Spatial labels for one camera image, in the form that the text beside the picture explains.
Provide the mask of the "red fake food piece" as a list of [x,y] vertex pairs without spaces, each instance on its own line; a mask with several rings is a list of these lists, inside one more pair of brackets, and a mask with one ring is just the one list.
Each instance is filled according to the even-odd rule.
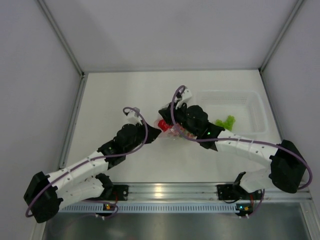
[[164,119],[159,120],[157,126],[163,131],[166,132],[167,130],[171,129],[171,126],[165,122]]

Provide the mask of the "green fake grapes bunch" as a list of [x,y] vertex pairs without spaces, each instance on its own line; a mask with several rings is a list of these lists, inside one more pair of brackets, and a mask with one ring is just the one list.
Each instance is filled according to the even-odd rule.
[[235,122],[236,122],[235,117],[232,115],[228,115],[225,121],[217,119],[214,124],[226,130],[232,131]]

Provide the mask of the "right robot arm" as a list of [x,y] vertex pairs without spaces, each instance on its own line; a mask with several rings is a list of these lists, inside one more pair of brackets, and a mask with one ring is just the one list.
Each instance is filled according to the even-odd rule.
[[191,133],[201,147],[234,154],[263,166],[257,171],[238,174],[233,183],[233,192],[238,198],[244,199],[255,191],[272,187],[289,194],[301,188],[307,166],[293,142],[283,140],[273,144],[236,135],[211,123],[208,114],[198,105],[184,103],[179,108],[168,105],[158,113],[166,124],[176,129],[183,127]]

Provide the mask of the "clear zip top bag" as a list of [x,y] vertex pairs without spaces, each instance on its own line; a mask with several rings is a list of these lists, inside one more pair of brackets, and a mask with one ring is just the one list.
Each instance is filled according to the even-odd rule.
[[197,137],[195,135],[193,135],[192,133],[190,133],[189,131],[187,131],[186,129],[184,129],[182,126],[178,125],[179,131],[177,130],[177,128],[173,125],[170,125],[171,129],[163,132],[161,131],[161,134],[158,136],[159,138],[169,138],[169,139],[173,139],[173,140],[177,140],[178,138],[182,138],[182,135],[185,135],[186,137],[190,138],[190,139],[196,139]]

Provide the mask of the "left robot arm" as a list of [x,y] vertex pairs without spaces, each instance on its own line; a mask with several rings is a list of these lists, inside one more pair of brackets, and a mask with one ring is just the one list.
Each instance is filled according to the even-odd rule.
[[36,173],[23,196],[25,216],[44,223],[59,210],[87,199],[107,200],[113,183],[105,171],[122,163],[127,155],[151,144],[161,133],[148,124],[125,124],[115,137],[79,162],[55,172]]

